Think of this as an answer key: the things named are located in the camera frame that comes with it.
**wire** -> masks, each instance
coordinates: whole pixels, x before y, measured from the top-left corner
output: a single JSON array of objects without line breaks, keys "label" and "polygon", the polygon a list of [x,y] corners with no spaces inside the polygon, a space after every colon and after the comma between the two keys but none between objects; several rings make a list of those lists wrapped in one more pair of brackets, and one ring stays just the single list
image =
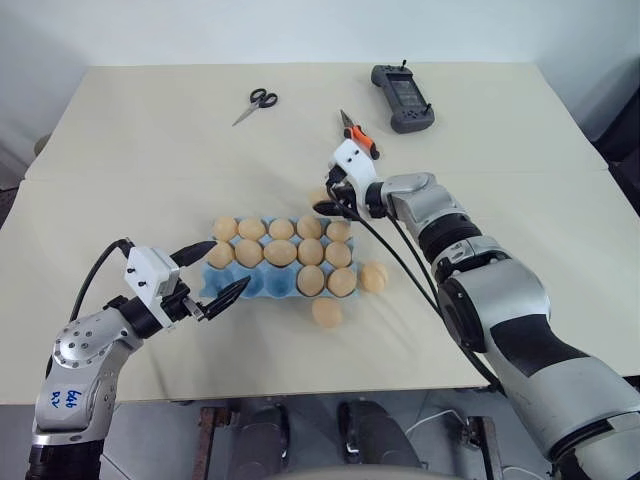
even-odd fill
[{"label": "wire", "polygon": [[[438,308],[438,305],[429,296],[429,294],[426,292],[426,290],[422,287],[422,285],[420,284],[418,279],[415,277],[413,272],[409,269],[409,267],[402,260],[402,258],[400,258],[400,255],[398,255],[398,253],[393,249],[393,247],[391,245],[389,245],[389,243],[384,238],[382,238],[382,236],[369,224],[369,222],[367,222],[364,218],[362,218],[360,215],[358,215],[358,213],[355,210],[353,210],[353,209],[347,207],[346,205],[343,205],[342,203],[340,203],[340,201],[336,198],[335,194],[333,193],[333,191],[331,190],[330,187],[327,187],[327,194],[329,195],[331,200],[333,200],[333,202],[336,204],[336,206],[338,207],[338,209],[340,210],[340,212],[342,213],[342,215],[344,217],[351,218],[351,219],[356,220],[359,223],[361,223],[362,226],[364,226],[367,230],[369,230],[369,232],[389,251],[389,253],[391,253],[393,258],[395,258],[396,261],[400,264],[400,266],[406,272],[406,274],[409,276],[409,278],[411,279],[413,284],[416,286],[416,288],[418,290],[420,290],[420,293],[422,293],[422,296],[425,298],[425,300],[427,300],[427,302],[429,302],[429,305],[431,305],[431,308],[433,308],[433,310],[438,314],[438,316],[440,318],[442,318],[442,313],[440,312],[440,309]],[[475,353],[473,353],[471,350],[469,350],[468,348],[463,347],[462,345],[458,345],[458,348],[460,348],[460,350],[462,351],[464,356],[467,357],[467,360],[469,360],[471,365],[473,365],[473,367],[478,371],[478,373],[480,375],[482,375],[487,382],[489,382],[489,385],[491,386],[491,388],[504,395],[504,389],[502,388],[502,385],[500,384],[500,380],[498,379],[498,377],[496,377],[493,374],[493,372],[491,370],[489,370],[487,368],[487,366],[482,362],[482,360],[480,360],[478,358],[478,356]]]},{"label": "wire", "polygon": [[115,242],[111,243],[107,248],[104,249],[102,254],[100,254],[98,259],[96,260],[96,263],[94,263],[93,267],[91,267],[91,270],[89,270],[89,273],[87,273],[87,276],[84,279],[84,282],[80,287],[80,290],[78,291],[78,295],[76,296],[76,301],[73,304],[73,309],[71,310],[71,316],[69,317],[69,323],[73,322],[76,318],[78,318],[78,313],[80,313],[80,307],[82,306],[84,296],[86,295],[87,290],[89,289],[89,285],[91,285],[91,282],[93,281],[93,277],[96,276],[96,273],[98,273],[98,270],[100,269],[104,261],[107,259],[109,255],[111,255],[111,252],[113,252],[116,248],[120,248],[120,250],[122,250],[124,255],[128,257],[129,250],[131,249],[132,246],[133,246],[133,243],[131,242],[131,240],[129,240],[128,238],[121,238],[120,240],[116,240]]},{"label": "wire", "polygon": [[431,289],[431,293],[433,294],[433,298],[435,299],[435,301],[437,303],[438,302],[438,291],[436,290],[436,286],[433,284],[433,280],[431,279],[431,275],[429,275],[429,271],[427,270],[427,267],[424,265],[424,262],[420,258],[420,255],[418,255],[418,252],[416,252],[416,249],[414,248],[413,244],[411,243],[411,240],[409,240],[409,237],[407,237],[407,234],[404,233],[404,230],[402,230],[402,227],[400,226],[398,221],[395,218],[393,218],[389,213],[387,213],[387,218],[393,224],[395,229],[398,231],[398,233],[402,237],[402,240],[404,240],[404,243],[407,244],[407,247],[409,247],[409,250],[411,251],[411,254],[413,255],[413,258],[416,259],[416,262],[418,263],[418,266],[420,267],[420,270],[422,270],[422,273],[424,274],[424,277],[427,279],[427,283],[429,284],[429,288]]},{"label": "wire", "polygon": [[442,417],[444,415],[447,415],[448,413],[450,413],[454,417],[456,417],[458,419],[458,421],[462,424],[463,427],[467,427],[468,426],[467,422],[465,422],[462,419],[462,417],[460,416],[460,414],[458,412],[456,412],[455,410],[449,409],[449,410],[444,410],[442,412],[436,413],[435,415],[431,415],[430,417],[423,418],[422,420],[417,421],[416,423],[411,425],[409,428],[407,428],[405,430],[404,434],[405,435],[409,435],[411,432],[413,432],[416,428],[418,428],[423,423],[430,422],[431,420],[434,420],[434,419],[436,419],[438,417]]},{"label": "wire", "polygon": [[515,465],[507,465],[506,467],[502,468],[502,473],[508,472],[508,471],[516,471],[516,472],[522,472],[522,473],[526,473],[527,475],[533,477],[533,478],[537,478],[538,480],[548,480],[545,478],[542,478],[540,475],[538,475],[537,473],[532,472],[531,470],[527,470],[526,468],[522,468],[522,467],[516,467]]}]

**robotic arm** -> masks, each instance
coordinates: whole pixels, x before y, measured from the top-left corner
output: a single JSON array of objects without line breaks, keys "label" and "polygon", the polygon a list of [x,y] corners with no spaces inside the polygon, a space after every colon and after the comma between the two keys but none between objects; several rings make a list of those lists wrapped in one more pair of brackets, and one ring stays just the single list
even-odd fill
[{"label": "robotic arm", "polygon": [[484,355],[556,478],[640,479],[640,395],[553,334],[535,274],[483,235],[432,174],[381,181],[351,140],[329,167],[327,188],[339,203],[405,224],[431,265],[447,330]]},{"label": "robotic arm", "polygon": [[103,311],[72,320],[56,336],[36,402],[26,480],[98,479],[118,375],[129,356],[144,339],[186,316],[213,318],[249,282],[246,277],[232,283],[206,306],[191,299],[180,267],[214,245],[197,243],[171,256],[157,248],[123,248],[128,255],[125,280],[137,297],[119,296]]}]

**scissors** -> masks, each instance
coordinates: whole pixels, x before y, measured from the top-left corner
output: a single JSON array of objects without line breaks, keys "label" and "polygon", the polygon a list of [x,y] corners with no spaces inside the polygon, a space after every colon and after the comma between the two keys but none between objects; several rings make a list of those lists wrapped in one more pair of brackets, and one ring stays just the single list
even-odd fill
[{"label": "scissors", "polygon": [[233,122],[233,125],[231,125],[232,127],[247,118],[258,108],[273,107],[276,103],[278,103],[278,95],[276,95],[275,93],[267,93],[267,90],[264,88],[256,88],[249,95],[249,102],[251,102],[249,108],[247,108],[244,113],[238,117],[238,120]]}]

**egg carton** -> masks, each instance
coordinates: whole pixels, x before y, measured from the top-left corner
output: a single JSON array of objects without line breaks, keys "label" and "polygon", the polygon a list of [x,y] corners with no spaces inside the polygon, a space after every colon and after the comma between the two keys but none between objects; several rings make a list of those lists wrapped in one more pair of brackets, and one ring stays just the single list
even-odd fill
[{"label": "egg carton", "polygon": [[[264,223],[267,232],[269,231],[269,225],[273,220],[281,217],[262,217],[262,223]],[[236,221],[240,223],[243,218],[236,218]],[[295,226],[298,222],[297,217],[292,217],[288,219],[292,222],[295,230]],[[327,218],[317,217],[317,220],[322,225],[322,237],[320,237],[320,243],[322,243],[322,247],[325,248],[327,245],[331,243],[331,239],[327,237],[326,230],[331,220]],[[240,235],[236,235],[233,237],[229,243],[234,247],[236,244],[242,240]],[[294,231],[293,236],[288,240],[293,243],[296,248],[298,248],[298,244],[303,239],[298,236],[297,232]],[[266,247],[270,242],[273,241],[273,238],[267,233],[263,235],[258,243],[262,245],[262,248]],[[353,261],[353,237],[350,237],[346,242],[346,245],[351,250],[351,264],[347,268],[351,269],[354,274],[357,275],[356,263]],[[260,263],[258,263],[253,268],[245,267],[238,263],[237,260],[233,260],[229,265],[225,268],[215,268],[208,263],[202,266],[202,279],[204,283],[204,287],[200,290],[201,297],[209,297],[215,298],[224,287],[229,285],[231,282],[239,280],[247,275],[251,277],[247,287],[244,289],[241,298],[256,298],[256,297],[267,297],[267,298],[285,298],[285,297],[307,297],[306,295],[300,293],[297,286],[297,278],[298,272],[302,269],[304,265],[302,265],[298,259],[296,258],[293,262],[285,267],[277,267],[275,265],[270,264],[266,259],[263,259]],[[331,265],[326,260],[323,260],[320,265],[318,265],[320,269],[324,272],[325,277],[325,287],[313,297],[307,298],[315,298],[315,297],[333,297],[333,298],[348,298],[358,294],[358,288],[351,292],[349,295],[345,297],[337,297],[326,287],[326,281],[329,278],[331,272],[336,270],[336,268]]]}]

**table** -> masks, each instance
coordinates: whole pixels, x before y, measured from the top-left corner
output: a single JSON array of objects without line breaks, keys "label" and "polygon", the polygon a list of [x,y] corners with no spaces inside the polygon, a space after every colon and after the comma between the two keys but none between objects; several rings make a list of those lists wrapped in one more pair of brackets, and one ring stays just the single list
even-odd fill
[{"label": "table", "polygon": [[[380,145],[381,176],[434,171],[484,232],[538,273],[561,338],[637,374],[640,224],[539,72],[413,69],[437,120],[407,136],[388,126],[370,65],[91,69],[0,230],[0,403],[33,402],[54,334],[111,240],[172,251],[205,238],[219,215],[308,212],[306,195],[341,140],[340,107]],[[278,106],[231,128],[257,86],[277,91]],[[407,254],[390,225],[376,225]],[[340,328],[316,327],[308,299],[242,300],[212,322],[185,319],[149,339],[125,365],[119,398],[483,384],[389,255],[354,231],[356,257],[384,262],[390,284],[345,300]],[[105,264],[84,312],[130,294],[123,265]],[[183,278],[199,290],[197,267]]]}]

